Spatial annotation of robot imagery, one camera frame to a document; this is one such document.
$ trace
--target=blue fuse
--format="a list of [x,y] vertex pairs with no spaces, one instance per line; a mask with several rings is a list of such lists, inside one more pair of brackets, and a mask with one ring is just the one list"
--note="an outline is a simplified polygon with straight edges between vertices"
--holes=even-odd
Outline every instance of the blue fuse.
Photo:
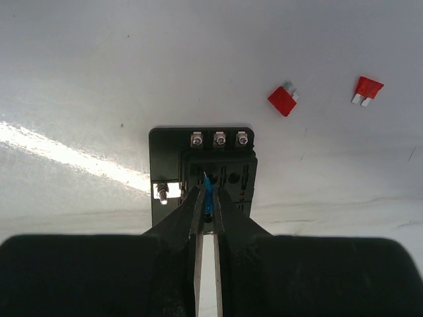
[[204,172],[204,185],[206,185],[205,214],[213,214],[213,185],[207,177],[206,172]]

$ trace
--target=blue object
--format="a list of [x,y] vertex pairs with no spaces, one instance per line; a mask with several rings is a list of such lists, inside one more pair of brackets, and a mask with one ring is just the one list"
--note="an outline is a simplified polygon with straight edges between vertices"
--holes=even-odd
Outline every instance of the blue object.
[[206,185],[206,210],[205,213],[213,213],[213,185],[204,173],[204,185]]

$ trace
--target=screw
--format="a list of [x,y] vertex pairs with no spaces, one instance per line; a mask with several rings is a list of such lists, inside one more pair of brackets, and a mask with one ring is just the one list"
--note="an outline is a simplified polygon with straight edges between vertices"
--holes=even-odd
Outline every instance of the screw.
[[226,143],[226,137],[224,134],[218,134],[215,136],[214,141],[217,145],[224,145]]
[[157,195],[159,196],[160,204],[167,205],[167,192],[169,191],[166,184],[157,185]]
[[203,144],[203,136],[200,134],[194,135],[192,137],[191,143],[192,145],[195,145],[196,147],[200,146],[201,144]]
[[249,142],[249,139],[246,135],[240,135],[238,137],[238,143],[241,145],[246,145]]

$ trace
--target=marble surface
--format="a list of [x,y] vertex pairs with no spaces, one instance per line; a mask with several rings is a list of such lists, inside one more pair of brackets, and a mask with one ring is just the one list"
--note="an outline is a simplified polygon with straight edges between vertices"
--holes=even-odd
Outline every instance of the marble surface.
[[[249,124],[255,221],[393,238],[422,270],[422,15],[419,0],[2,1],[0,241],[141,233],[149,130]],[[367,108],[350,102],[360,75],[385,83]],[[301,96],[283,118],[266,98],[286,80]]]

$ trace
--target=red fuse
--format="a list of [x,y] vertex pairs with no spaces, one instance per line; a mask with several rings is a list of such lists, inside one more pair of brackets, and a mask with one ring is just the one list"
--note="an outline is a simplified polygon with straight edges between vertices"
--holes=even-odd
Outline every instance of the red fuse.
[[288,81],[283,87],[279,87],[267,98],[271,104],[283,115],[288,117],[293,107],[297,104],[298,90]]
[[377,81],[373,81],[366,77],[360,77],[356,88],[356,95],[352,99],[352,103],[359,103],[360,99],[363,97],[362,106],[367,107],[369,102],[376,97],[377,93],[383,88],[383,86],[384,84],[378,83]]

